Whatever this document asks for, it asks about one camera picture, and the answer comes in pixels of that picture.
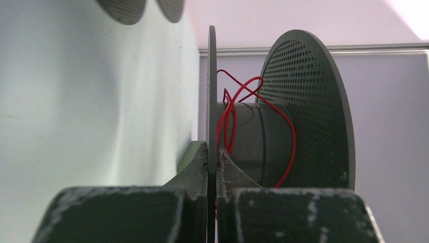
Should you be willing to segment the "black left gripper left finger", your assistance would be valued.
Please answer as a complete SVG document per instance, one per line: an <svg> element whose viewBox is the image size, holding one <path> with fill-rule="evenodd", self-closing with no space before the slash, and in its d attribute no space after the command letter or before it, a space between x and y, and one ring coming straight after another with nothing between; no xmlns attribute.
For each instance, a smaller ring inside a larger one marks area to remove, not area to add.
<svg viewBox="0 0 429 243"><path fill-rule="evenodd" d="M206 242L207 144L163 186L61 190L33 242Z"/></svg>

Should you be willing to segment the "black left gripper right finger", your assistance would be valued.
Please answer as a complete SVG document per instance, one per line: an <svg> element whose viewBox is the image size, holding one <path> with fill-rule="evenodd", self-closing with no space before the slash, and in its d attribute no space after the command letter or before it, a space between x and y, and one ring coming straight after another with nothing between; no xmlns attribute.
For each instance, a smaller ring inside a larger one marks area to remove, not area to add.
<svg viewBox="0 0 429 243"><path fill-rule="evenodd" d="M383 242L370 207L342 188L262 188L219 148L219 242Z"/></svg>

